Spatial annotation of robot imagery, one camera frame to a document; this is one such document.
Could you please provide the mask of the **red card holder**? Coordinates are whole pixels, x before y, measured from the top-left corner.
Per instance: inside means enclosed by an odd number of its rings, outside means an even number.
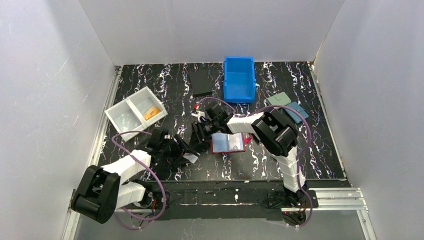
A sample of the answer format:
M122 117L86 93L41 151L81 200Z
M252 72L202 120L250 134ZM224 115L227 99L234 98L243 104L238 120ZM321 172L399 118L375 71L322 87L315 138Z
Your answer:
M213 154L240 153L246 151L246 145L253 139L249 133L214 133L211 138Z

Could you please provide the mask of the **orange credit card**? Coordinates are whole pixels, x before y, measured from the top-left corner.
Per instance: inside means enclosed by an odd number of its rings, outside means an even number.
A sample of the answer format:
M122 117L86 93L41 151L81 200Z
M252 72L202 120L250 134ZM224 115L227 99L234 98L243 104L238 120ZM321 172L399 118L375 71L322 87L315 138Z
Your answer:
M148 121L160 112L161 110L159 108L157 108L156 106L152 106L149 110L146 111L146 113L143 114L143 118Z

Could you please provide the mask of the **white divided tray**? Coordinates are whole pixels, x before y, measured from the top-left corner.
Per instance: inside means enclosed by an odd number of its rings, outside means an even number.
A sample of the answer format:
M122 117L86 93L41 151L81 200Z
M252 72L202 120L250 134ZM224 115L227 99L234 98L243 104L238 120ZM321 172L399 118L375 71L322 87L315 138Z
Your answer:
M145 120L143 115L152 106L159 108L161 112ZM119 134L123 133L121 137L125 142L168 115L163 103L147 86L109 107L104 113L116 131Z

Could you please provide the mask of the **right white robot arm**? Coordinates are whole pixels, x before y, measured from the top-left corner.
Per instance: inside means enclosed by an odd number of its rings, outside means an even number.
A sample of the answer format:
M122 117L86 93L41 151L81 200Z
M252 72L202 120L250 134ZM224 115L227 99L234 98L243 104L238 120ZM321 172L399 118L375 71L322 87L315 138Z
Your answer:
M299 112L284 105L269 105L248 115L237 115L213 104L206 109L207 118L200 117L192 123L189 145L197 152L203 152L215 133L251 134L277 160L284 188L295 194L305 194L306 179L299 162L304 151L297 151L299 133L288 112L296 114L307 125Z

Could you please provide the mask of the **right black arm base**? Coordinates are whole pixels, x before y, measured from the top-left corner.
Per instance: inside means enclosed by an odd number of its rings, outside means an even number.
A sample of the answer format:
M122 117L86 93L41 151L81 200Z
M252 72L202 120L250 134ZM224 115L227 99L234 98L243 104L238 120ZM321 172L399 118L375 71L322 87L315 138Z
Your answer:
M298 190L296 193L289 190L271 190L266 193L262 206L267 210L281 210L286 225L301 227L310 219L307 212L319 207L318 197L314 190L305 194Z

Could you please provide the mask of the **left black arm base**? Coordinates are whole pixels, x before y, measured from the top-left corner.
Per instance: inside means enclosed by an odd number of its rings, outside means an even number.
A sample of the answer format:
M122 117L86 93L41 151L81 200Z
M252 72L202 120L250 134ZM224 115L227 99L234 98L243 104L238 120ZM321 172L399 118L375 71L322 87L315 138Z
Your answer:
M164 205L161 191L148 191L139 202L133 202L125 206L127 209L150 209L160 211Z

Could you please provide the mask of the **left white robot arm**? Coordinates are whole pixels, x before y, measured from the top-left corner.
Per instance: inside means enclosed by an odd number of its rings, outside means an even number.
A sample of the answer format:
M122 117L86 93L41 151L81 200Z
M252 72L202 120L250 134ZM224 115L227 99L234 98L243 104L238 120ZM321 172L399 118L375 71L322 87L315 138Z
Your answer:
M117 146L126 155L103 165L89 166L73 194L70 208L100 224L106 223L118 209L139 203L151 207L152 222L161 217L169 205L169 193L150 165L158 161L186 163L196 161L200 153L178 134L155 128L149 139L129 151Z

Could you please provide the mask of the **green card holder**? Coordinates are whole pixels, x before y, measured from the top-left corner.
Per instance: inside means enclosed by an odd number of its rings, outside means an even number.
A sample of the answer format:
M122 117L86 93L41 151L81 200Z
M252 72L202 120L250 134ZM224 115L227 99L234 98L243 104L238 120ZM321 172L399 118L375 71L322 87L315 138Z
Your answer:
M281 105L287 106L292 103L291 99L285 92L280 92L268 97L266 100L266 106Z

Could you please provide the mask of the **blue card holder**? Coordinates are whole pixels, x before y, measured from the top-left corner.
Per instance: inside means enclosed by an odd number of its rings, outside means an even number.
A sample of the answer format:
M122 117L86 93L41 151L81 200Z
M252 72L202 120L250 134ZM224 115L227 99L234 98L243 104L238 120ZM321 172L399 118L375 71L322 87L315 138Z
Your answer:
M291 102L287 105L287 107L292 109L293 111L286 108L284 110L296 124L303 122L300 116L302 116L305 120L309 117L305 109L301 107L297 102Z

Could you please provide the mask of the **metal wrench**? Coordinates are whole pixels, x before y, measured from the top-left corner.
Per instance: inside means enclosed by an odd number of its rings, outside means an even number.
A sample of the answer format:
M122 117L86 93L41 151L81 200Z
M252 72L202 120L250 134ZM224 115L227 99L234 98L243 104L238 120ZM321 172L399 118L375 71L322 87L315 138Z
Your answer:
M182 126L179 126L176 133L179 135L182 130L183 130L183 127Z

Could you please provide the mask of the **black foam pad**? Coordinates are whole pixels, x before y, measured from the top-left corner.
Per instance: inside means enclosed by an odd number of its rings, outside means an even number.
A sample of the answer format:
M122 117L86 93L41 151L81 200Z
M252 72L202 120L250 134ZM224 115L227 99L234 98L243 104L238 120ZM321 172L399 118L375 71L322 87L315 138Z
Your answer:
M212 82L207 70L191 71L188 77L194 98L209 96L213 93Z

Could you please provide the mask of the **blue plastic bin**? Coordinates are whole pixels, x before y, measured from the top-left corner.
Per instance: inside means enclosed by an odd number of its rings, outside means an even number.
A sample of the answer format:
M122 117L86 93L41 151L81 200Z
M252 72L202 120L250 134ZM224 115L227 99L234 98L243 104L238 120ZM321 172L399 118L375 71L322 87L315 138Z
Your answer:
M254 58L226 56L223 63L223 99L228 103L250 104L256 96Z

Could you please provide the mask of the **aluminium frame rail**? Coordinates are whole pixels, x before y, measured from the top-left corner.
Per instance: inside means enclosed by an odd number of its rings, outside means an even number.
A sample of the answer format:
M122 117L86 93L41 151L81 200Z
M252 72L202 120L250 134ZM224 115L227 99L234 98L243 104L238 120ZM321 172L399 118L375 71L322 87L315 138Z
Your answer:
M368 206L359 187L312 188L316 192L318 207L313 211L356 211L366 240L376 240L374 229L368 215ZM67 220L62 240L73 240L76 235L80 214L67 211Z

